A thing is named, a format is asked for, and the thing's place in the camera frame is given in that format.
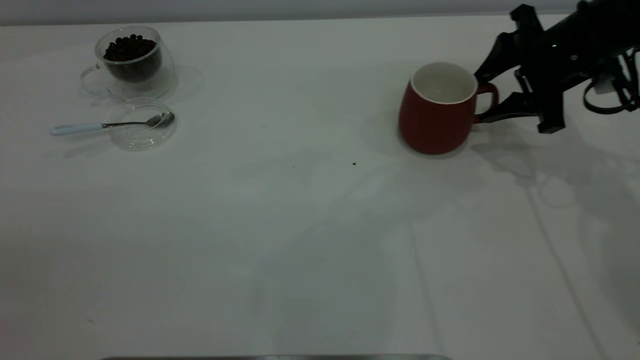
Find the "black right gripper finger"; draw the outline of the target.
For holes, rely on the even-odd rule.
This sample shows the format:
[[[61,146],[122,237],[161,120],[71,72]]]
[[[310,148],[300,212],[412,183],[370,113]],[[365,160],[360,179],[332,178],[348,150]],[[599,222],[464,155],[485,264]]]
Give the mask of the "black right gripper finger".
[[[537,117],[539,110],[530,93],[512,92],[498,105],[492,105],[490,109],[478,114],[478,124],[495,123],[502,120],[519,117]]]
[[[474,76],[479,84],[487,84],[510,69],[519,68],[522,65],[521,55],[521,32],[502,32]]]

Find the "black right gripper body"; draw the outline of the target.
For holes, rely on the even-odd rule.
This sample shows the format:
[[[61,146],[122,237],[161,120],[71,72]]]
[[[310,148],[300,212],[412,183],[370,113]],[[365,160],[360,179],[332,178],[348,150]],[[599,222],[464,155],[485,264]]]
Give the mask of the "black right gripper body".
[[[515,71],[525,104],[538,116],[539,133],[565,128],[563,94],[589,78],[596,63],[586,4],[546,30],[533,6],[522,4],[510,12],[516,24],[519,69]]]

